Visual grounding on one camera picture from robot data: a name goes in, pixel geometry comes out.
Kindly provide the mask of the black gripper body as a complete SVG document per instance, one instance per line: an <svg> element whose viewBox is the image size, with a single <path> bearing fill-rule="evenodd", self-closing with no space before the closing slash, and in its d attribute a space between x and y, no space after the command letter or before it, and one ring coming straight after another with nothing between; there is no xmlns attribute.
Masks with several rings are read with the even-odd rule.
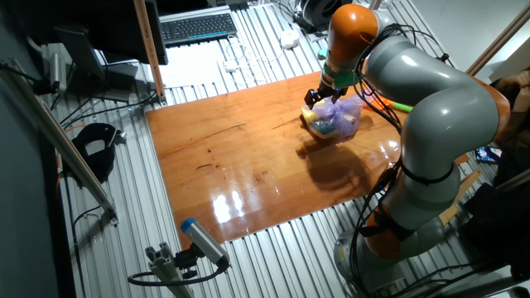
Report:
<svg viewBox="0 0 530 298"><path fill-rule="evenodd" d="M337 89L333 88L331 84L328 84L323 79L319 83L319 87L317 89L317 93L319 96L344 96L345 90L344 89Z"/></svg>

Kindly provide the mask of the person hand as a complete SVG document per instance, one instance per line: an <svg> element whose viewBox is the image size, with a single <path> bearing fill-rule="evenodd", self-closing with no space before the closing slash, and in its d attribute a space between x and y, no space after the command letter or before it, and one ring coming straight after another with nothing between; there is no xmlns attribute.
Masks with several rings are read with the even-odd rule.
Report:
<svg viewBox="0 0 530 298"><path fill-rule="evenodd" d="M512 111L514 113L526 113L530 107L530 87L524 87L519 90Z"/></svg>

